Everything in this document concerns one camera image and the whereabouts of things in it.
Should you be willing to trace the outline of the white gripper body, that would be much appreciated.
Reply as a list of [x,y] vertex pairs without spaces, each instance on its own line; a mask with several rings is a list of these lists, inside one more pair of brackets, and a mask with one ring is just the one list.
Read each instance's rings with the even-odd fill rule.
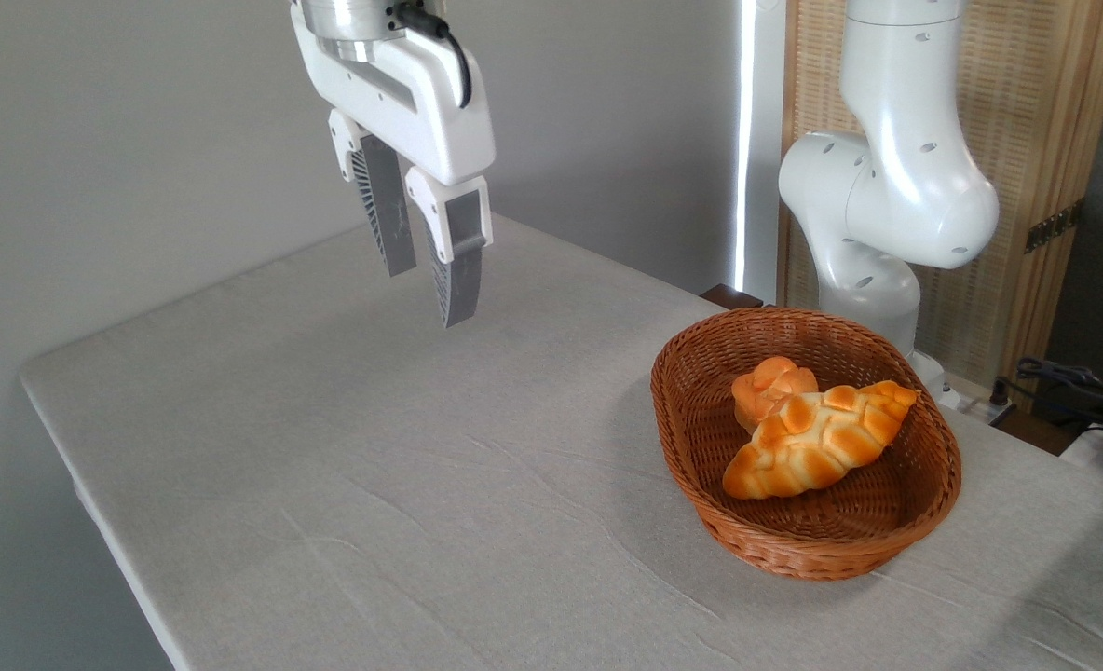
[[454,47],[411,30],[370,47],[370,62],[347,62],[321,47],[301,6],[291,18],[309,79],[319,97],[445,185],[483,174],[496,160],[495,134],[481,70],[470,52],[471,95]]

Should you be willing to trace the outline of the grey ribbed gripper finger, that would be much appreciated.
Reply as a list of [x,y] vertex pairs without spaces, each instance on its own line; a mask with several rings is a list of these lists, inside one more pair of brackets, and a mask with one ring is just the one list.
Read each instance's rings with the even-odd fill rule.
[[405,177],[408,196],[427,222],[438,306],[445,327],[453,327],[476,311],[483,248],[495,235],[489,210],[488,182],[474,177],[453,187],[413,166]]
[[343,111],[326,118],[340,174],[357,187],[378,253],[390,277],[416,267],[398,155]]

